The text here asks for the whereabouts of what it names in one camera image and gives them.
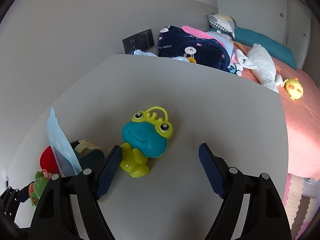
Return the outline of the green orange dinosaur teether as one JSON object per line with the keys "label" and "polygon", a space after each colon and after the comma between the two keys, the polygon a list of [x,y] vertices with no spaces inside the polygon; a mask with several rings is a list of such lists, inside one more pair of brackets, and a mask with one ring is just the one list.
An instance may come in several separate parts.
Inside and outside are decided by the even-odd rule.
{"label": "green orange dinosaur teether", "polygon": [[34,182],[29,185],[28,193],[33,208],[37,207],[49,178],[47,170],[42,169],[36,172]]}

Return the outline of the teal yellow frog rattle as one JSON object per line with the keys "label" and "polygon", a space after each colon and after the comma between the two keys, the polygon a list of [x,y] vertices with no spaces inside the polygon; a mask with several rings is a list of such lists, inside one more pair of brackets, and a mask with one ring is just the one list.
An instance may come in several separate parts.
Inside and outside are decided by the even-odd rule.
{"label": "teal yellow frog rattle", "polygon": [[148,160],[166,152],[173,131],[168,112],[163,107],[152,106],[136,112],[121,130],[124,143],[120,167],[132,178],[148,175]]}

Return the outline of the blue plastic blister package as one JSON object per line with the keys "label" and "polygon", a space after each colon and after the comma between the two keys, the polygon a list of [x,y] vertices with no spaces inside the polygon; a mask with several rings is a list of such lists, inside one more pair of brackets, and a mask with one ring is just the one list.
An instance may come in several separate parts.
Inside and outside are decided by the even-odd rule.
{"label": "blue plastic blister package", "polygon": [[59,125],[54,108],[51,108],[50,116],[47,120],[47,135],[61,176],[70,177],[78,175],[82,171],[82,168],[65,133]]}

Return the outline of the red heart plush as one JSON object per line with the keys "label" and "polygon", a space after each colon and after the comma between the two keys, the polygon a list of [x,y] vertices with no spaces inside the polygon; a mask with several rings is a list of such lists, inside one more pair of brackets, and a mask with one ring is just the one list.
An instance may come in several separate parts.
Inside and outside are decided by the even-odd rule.
{"label": "red heart plush", "polygon": [[41,154],[39,159],[39,165],[42,170],[46,170],[51,174],[59,174],[59,168],[57,166],[52,148],[48,146]]}

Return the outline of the foam puzzle floor mat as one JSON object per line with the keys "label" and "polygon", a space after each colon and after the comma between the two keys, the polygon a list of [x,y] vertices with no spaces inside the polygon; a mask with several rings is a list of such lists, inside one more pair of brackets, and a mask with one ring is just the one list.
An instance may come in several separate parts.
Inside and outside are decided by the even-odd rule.
{"label": "foam puzzle floor mat", "polygon": [[289,220],[292,239],[307,229],[319,209],[319,181],[288,174],[283,204]]}

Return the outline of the pink bed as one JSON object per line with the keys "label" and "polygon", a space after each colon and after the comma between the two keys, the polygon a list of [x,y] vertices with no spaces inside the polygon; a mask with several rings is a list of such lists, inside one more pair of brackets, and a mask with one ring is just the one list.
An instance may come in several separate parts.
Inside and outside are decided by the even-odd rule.
{"label": "pink bed", "polygon": [[[273,61],[277,75],[282,77],[283,82],[296,77],[304,89],[303,97],[292,101],[283,82],[277,87],[288,132],[288,172],[319,180],[319,90],[302,70],[294,70],[281,61]],[[242,76],[259,83],[249,69],[243,68]]]}

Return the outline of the yellow chick plush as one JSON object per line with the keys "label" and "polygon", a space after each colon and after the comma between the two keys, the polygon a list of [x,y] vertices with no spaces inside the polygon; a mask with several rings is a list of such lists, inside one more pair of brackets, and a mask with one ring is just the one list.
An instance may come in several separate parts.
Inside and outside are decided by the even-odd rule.
{"label": "yellow chick plush", "polygon": [[304,95],[304,89],[296,77],[292,79],[285,79],[283,87],[289,94],[292,101],[301,99]]}

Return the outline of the white goose plush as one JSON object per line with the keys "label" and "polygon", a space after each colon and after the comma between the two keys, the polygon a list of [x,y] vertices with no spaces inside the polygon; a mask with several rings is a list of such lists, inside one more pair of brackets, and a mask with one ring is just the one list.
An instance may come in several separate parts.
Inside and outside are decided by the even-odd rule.
{"label": "white goose plush", "polygon": [[246,50],[239,42],[234,44],[237,47],[235,50],[237,62],[243,68],[249,69],[262,86],[279,93],[277,87],[283,80],[277,75],[276,65],[268,51],[256,43],[250,50]]}

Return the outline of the light blue knitted blanket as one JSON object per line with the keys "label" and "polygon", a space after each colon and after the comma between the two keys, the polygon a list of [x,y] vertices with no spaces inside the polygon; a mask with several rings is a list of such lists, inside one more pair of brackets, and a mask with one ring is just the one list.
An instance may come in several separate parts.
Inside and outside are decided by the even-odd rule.
{"label": "light blue knitted blanket", "polygon": [[217,33],[214,31],[208,31],[206,34],[210,35],[212,38],[216,39],[219,41],[227,51],[229,57],[231,58],[233,55],[233,50],[234,50],[234,43],[232,41],[232,38],[229,35],[222,34],[222,33]]}

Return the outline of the teal pillow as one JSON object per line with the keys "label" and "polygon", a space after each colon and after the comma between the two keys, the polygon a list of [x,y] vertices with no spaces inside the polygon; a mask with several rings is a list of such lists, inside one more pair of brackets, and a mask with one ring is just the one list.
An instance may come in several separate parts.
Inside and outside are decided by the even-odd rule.
{"label": "teal pillow", "polygon": [[237,27],[234,31],[234,41],[247,45],[249,47],[252,47],[253,44],[260,44],[268,51],[271,56],[286,63],[294,70],[297,70],[296,61],[290,48],[282,45],[281,43],[271,39],[264,34],[257,33],[249,29]]}

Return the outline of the navy rabbit blanket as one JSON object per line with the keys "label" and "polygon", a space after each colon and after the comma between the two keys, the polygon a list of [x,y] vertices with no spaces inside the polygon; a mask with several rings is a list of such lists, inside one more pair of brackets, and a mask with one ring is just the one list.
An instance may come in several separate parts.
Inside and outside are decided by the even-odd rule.
{"label": "navy rabbit blanket", "polygon": [[191,63],[230,72],[230,56],[214,38],[197,37],[171,25],[159,32],[157,47],[160,57],[181,56]]}

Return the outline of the checkered patchwork pillow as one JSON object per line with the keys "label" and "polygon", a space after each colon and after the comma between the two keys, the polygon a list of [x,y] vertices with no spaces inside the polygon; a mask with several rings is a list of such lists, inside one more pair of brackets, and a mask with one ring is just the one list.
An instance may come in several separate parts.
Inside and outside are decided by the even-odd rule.
{"label": "checkered patchwork pillow", "polygon": [[235,38],[235,29],[238,27],[234,18],[223,14],[207,15],[209,25],[218,31]]}

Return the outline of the white door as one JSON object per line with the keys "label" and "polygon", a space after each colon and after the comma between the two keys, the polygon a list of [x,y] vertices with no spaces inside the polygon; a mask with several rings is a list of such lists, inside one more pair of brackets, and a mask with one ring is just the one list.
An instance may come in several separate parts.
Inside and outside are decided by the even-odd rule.
{"label": "white door", "polygon": [[293,53],[296,66],[303,69],[311,35],[312,12],[302,0],[287,0],[285,46]]}

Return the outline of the black wall switch panel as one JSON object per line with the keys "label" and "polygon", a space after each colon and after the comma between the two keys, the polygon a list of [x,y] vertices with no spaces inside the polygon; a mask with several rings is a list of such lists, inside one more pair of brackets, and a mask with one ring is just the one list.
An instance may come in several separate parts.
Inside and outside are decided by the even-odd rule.
{"label": "black wall switch panel", "polygon": [[130,55],[133,55],[136,50],[145,51],[155,45],[151,29],[127,37],[122,40],[122,43],[125,54]]}

